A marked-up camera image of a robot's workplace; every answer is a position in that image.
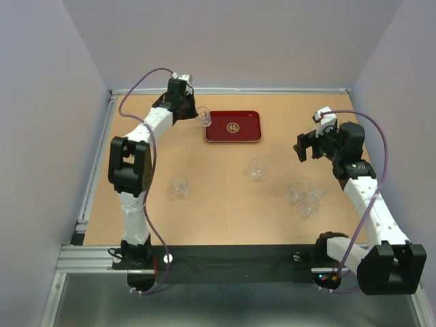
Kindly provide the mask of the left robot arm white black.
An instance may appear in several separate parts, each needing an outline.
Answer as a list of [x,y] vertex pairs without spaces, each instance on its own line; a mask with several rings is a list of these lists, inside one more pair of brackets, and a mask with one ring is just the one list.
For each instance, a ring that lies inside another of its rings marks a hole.
[[151,153],[166,130],[179,120],[197,115],[191,75],[175,74],[139,125],[126,136],[112,139],[108,180],[121,201],[124,218],[121,245],[108,250],[114,269],[144,269],[151,263],[150,232],[144,214],[154,175],[155,156]]

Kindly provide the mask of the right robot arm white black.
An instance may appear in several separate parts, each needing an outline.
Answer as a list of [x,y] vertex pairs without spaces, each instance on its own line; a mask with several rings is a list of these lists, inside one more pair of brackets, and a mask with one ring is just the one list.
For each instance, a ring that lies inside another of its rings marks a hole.
[[354,237],[325,232],[316,240],[313,257],[322,266],[336,261],[354,273],[366,295],[415,294],[426,251],[396,224],[379,193],[381,180],[362,158],[364,139],[364,127],[353,122],[332,123],[296,139],[294,150],[300,161],[306,161],[311,149],[314,159],[325,157],[332,162],[334,177],[363,220],[359,228],[365,229],[369,244],[363,249]]

